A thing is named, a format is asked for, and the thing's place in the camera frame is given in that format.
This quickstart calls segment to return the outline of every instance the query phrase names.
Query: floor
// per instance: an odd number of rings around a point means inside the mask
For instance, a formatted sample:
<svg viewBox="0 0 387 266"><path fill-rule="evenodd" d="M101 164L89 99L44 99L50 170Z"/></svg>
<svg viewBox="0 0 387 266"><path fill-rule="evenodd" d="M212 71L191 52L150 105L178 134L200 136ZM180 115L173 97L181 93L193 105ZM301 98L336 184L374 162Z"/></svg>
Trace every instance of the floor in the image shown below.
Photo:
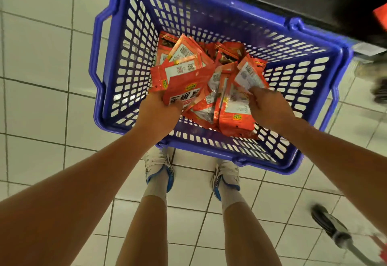
<svg viewBox="0 0 387 266"><path fill-rule="evenodd" d="M4 199L93 154L118 135L93 122L96 90L87 72L93 20L108 0L1 1L0 199ZM108 20L99 74L109 25ZM355 66L353 62L340 84L340 103L327 132L387 156L386 108L372 102L371 82L355 78ZM329 103L330 98L316 127ZM178 149L169 153L176 171L167 196L169 265L223 266L221 206L209 185L215 158ZM283 266L358 264L311 219L308 208L315 202L346 224L365 254L378 259L379 250L366 236L377 230L308 159L290 176L249 166L240 169L240 176L242 195ZM73 265L115 264L145 188L140 161Z"/></svg>

